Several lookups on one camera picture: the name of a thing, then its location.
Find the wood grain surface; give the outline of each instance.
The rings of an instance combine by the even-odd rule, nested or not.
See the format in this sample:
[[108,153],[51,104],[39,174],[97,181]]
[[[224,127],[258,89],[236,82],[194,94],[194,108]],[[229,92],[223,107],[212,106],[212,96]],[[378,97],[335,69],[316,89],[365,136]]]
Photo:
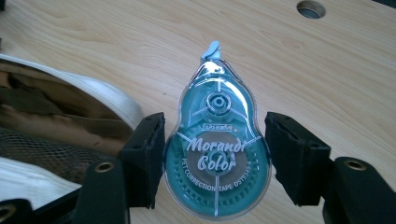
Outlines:
[[[0,53],[96,77],[127,92],[145,115],[163,111],[166,135],[201,54],[219,40],[251,88],[262,131],[267,111],[287,114],[332,147],[332,159],[371,163],[396,188],[396,9],[369,0],[7,0]],[[323,223],[272,179],[264,199],[230,223]],[[161,183],[154,210],[133,223],[207,223]]]

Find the bag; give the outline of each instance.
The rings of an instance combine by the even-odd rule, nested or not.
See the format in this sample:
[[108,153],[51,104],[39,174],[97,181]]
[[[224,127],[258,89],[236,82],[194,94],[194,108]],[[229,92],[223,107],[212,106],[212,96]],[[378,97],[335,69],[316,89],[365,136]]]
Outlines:
[[0,54],[0,201],[33,194],[37,208],[78,188],[142,118],[108,83]]

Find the teal correction tape dispenser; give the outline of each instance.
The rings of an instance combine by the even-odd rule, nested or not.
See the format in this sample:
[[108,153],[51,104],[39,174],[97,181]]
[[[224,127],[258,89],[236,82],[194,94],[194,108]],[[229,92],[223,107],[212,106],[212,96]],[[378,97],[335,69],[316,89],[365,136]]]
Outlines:
[[248,88],[221,59],[219,41],[212,42],[183,91],[164,151],[166,185],[186,210],[227,220],[261,200],[271,161],[255,109]]

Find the correction tape cap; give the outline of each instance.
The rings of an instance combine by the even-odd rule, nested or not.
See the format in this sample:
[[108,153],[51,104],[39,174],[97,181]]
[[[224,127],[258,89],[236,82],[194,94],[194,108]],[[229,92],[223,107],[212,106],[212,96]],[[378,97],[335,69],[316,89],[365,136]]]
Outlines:
[[214,41],[183,91],[163,161],[176,201],[210,220],[245,214],[260,201],[271,177],[253,97],[219,50]]

